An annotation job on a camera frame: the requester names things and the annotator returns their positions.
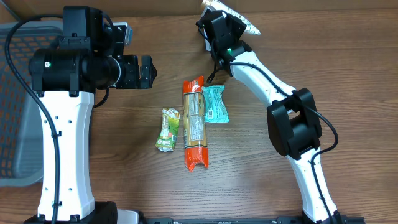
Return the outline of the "white shampoo tube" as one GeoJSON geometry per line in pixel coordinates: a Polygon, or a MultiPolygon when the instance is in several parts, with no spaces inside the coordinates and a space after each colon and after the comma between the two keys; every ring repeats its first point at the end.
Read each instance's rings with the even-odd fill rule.
{"type": "Polygon", "coordinates": [[[251,35],[261,35],[261,31],[248,19],[219,0],[202,0],[201,6],[203,8],[202,15],[204,15],[206,9],[210,9],[211,11],[225,11],[226,13],[229,13],[242,20],[242,22],[246,24],[246,29],[244,31],[245,33],[251,35]]]}

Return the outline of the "green yellow snack packet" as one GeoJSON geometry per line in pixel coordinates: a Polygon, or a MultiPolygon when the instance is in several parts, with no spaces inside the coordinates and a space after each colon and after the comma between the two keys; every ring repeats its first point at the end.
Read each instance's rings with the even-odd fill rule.
{"type": "Polygon", "coordinates": [[[162,108],[162,126],[156,140],[156,148],[161,152],[172,152],[175,149],[180,113],[175,108],[162,108]]]}

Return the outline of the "teal wipes packet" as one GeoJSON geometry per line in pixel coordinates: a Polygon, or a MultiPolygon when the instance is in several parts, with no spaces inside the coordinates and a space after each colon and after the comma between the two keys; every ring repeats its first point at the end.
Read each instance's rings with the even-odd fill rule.
{"type": "Polygon", "coordinates": [[[205,122],[206,123],[228,123],[229,116],[223,103],[224,85],[213,85],[203,87],[205,97],[205,122]]]}

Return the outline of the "orange spaghetti package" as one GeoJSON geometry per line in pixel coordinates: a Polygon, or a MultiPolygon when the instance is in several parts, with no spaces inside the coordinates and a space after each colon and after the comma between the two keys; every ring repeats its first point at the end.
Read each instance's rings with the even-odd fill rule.
{"type": "Polygon", "coordinates": [[[185,165],[192,172],[196,165],[208,168],[208,146],[205,124],[204,77],[183,83],[183,139],[185,165]]]}

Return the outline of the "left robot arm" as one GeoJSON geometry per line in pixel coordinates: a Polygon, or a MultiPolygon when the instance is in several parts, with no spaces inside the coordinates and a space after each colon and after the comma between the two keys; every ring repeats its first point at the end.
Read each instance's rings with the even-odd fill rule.
{"type": "Polygon", "coordinates": [[[157,71],[148,55],[124,55],[132,31],[99,9],[67,6],[56,47],[29,63],[41,106],[44,176],[29,223],[143,223],[142,213],[97,202],[89,172],[90,121],[97,90],[149,89],[157,71]]]}

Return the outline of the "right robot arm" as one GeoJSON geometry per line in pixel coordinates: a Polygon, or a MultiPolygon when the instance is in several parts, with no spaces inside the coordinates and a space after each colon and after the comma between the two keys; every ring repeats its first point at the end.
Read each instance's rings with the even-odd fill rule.
{"type": "Polygon", "coordinates": [[[206,7],[197,21],[200,34],[215,63],[245,84],[266,106],[269,139],[286,157],[297,180],[304,223],[342,223],[322,171],[321,124],[331,123],[316,108],[312,93],[296,90],[278,79],[240,38],[245,23],[236,16],[206,7]]]}

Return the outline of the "white barcode scanner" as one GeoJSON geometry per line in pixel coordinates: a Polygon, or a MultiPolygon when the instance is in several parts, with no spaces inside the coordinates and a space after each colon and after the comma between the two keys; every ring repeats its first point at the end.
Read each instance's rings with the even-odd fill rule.
{"type": "MultiPolygon", "coordinates": [[[[203,19],[208,13],[210,13],[211,11],[214,11],[214,10],[215,10],[215,8],[213,6],[206,6],[204,8],[203,12],[202,12],[201,18],[203,19]]],[[[206,34],[204,26],[205,25],[203,25],[202,30],[203,30],[203,34],[205,36],[205,48],[206,48],[207,51],[210,51],[211,50],[211,45],[210,45],[210,43],[208,41],[208,36],[206,34]]]]}

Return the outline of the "grey plastic shopping basket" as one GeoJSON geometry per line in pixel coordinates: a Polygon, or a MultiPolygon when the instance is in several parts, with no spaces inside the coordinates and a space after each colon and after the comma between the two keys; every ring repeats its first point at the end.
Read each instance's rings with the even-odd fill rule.
{"type": "MultiPolygon", "coordinates": [[[[16,31],[10,53],[17,71],[31,82],[29,60],[62,34],[59,21],[29,22],[16,31]]],[[[43,135],[40,109],[1,55],[1,186],[24,187],[42,181],[43,135]]]]}

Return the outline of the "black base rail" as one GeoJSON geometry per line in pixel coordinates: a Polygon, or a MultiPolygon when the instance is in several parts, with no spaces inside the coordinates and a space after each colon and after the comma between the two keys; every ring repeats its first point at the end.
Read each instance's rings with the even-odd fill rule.
{"type": "Polygon", "coordinates": [[[365,224],[364,217],[347,217],[337,215],[333,222],[312,222],[306,216],[279,216],[277,218],[242,218],[242,219],[179,219],[173,218],[145,218],[139,217],[139,224],[309,224],[309,223],[342,223],[342,224],[365,224]]]}

